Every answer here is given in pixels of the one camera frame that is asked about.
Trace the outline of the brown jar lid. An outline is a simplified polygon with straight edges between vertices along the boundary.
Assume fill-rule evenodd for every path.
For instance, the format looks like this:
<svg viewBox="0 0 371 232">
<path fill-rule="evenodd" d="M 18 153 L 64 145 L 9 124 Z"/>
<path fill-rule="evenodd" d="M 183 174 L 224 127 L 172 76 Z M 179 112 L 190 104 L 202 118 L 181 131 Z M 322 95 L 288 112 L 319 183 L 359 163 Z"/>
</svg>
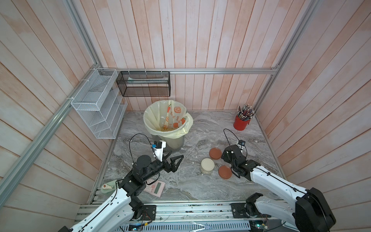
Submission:
<svg viewBox="0 0 371 232">
<path fill-rule="evenodd" d="M 212 148 L 209 151 L 209 156 L 213 160 L 219 160 L 222 156 L 222 151 L 219 148 Z"/>
<path fill-rule="evenodd" d="M 231 169 L 226 166 L 226 165 L 222 165 L 219 169 L 218 169 L 218 174 L 219 176 L 222 178 L 222 179 L 230 179 L 231 176 L 232 176 L 232 171 Z"/>
</svg>

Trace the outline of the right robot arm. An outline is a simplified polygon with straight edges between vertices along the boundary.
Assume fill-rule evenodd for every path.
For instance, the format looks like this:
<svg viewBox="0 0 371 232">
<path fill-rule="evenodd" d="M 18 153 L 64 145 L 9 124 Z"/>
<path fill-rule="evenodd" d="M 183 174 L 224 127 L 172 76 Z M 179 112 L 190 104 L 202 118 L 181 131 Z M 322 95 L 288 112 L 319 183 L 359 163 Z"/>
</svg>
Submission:
<svg viewBox="0 0 371 232">
<path fill-rule="evenodd" d="M 232 204 L 234 218 L 256 218 L 268 215 L 291 224 L 300 232 L 328 232 L 336 218 L 323 193 L 316 189 L 306 189 L 271 173 L 258 162 L 242 154 L 241 145 L 225 148 L 221 158 L 231 165 L 232 173 L 255 182 L 281 200 L 273 200 L 261 193 L 254 193 L 245 204 Z"/>
</svg>

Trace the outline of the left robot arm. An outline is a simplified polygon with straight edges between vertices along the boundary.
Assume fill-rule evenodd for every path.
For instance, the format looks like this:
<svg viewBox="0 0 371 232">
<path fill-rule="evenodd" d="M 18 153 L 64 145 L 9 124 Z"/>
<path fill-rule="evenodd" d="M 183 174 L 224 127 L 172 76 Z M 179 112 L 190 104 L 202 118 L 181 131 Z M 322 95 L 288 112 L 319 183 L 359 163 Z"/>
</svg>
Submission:
<svg viewBox="0 0 371 232">
<path fill-rule="evenodd" d="M 61 232 L 110 232 L 122 223 L 140 218 L 144 204 L 138 195 L 146 188 L 146 181 L 161 171 L 176 172 L 183 160 L 183 155 L 172 157 L 170 162 L 152 161 L 148 155 L 140 156 L 131 171 L 116 182 L 116 190 L 90 215 L 73 225 L 60 229 Z"/>
</svg>

